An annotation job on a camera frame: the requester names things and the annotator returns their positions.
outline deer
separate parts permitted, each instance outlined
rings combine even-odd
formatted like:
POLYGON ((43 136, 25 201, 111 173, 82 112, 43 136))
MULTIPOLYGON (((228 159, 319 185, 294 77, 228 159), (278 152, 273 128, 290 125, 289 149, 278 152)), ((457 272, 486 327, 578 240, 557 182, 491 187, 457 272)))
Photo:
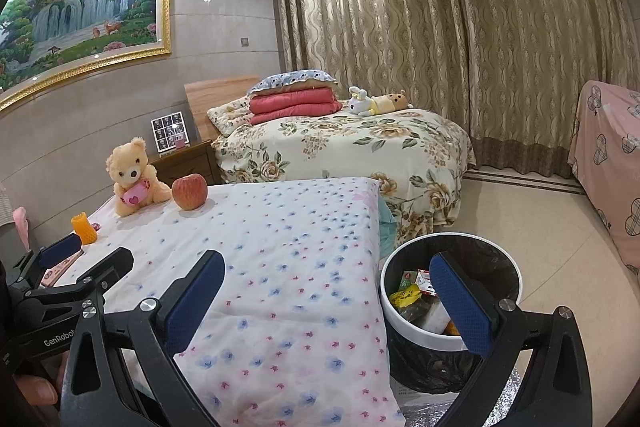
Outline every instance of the deer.
POLYGON ((109 21, 104 22, 104 31, 105 33, 107 33, 107 35, 111 35, 115 31, 120 31, 121 28, 122 28, 121 22, 116 22, 113 24, 109 24, 109 21))

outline blue polka dot pillow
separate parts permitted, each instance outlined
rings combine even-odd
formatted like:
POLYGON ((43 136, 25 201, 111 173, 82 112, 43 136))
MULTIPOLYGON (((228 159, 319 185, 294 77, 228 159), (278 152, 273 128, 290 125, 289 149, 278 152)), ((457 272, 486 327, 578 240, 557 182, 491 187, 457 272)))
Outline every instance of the blue polka dot pillow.
POLYGON ((332 87, 337 81, 328 73, 320 70, 300 70, 289 73, 272 74, 249 89, 247 96, 262 96, 281 92, 332 87))

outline pink cloth cover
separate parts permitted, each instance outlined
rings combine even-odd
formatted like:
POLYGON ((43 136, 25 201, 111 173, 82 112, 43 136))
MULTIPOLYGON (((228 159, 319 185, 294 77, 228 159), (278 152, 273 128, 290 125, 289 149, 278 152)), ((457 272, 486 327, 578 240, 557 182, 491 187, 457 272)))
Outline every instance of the pink cloth cover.
POLYGON ((249 110, 253 114, 264 114, 303 103, 330 103, 334 100, 334 92, 331 87, 319 87, 318 89, 254 96, 249 102, 249 110))
POLYGON ((29 223, 27 222, 27 211, 23 206, 14 210, 14 223, 24 249, 29 251, 29 223))
POLYGON ((325 116, 340 111, 342 104, 337 100, 329 103, 301 103, 292 107, 286 107, 277 111, 254 114, 251 117, 251 125, 285 118, 286 116, 325 116))
POLYGON ((640 92, 587 82, 568 161, 623 262, 640 268, 640 92))
POLYGON ((122 195, 120 198, 122 203, 127 206, 136 206, 146 199, 150 186, 149 180, 140 180, 122 195))

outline pink dotted bed cover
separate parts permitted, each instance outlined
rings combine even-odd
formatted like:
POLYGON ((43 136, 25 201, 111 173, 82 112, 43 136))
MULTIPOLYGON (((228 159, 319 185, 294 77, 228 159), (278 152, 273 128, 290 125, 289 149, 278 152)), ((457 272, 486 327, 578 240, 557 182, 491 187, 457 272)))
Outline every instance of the pink dotted bed cover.
MULTIPOLYGON (((113 198, 90 217, 98 241, 58 285, 117 247, 132 271, 105 310, 159 297, 207 249, 225 281, 175 362, 221 425, 403 426, 389 384, 378 301, 378 182, 336 178, 209 187, 193 212, 173 201, 119 218, 113 198)), ((148 389, 135 358, 131 376, 148 389)))
POLYGON ((569 153, 574 176, 627 266, 640 267, 640 92, 590 80, 569 153))

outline waterfall painting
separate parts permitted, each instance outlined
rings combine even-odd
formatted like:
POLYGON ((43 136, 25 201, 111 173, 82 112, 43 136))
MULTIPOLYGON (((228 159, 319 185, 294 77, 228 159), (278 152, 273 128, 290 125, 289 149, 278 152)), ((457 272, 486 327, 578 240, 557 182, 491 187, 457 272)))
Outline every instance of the waterfall painting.
POLYGON ((125 60, 171 52, 169 0, 9 0, 0 110, 125 60))

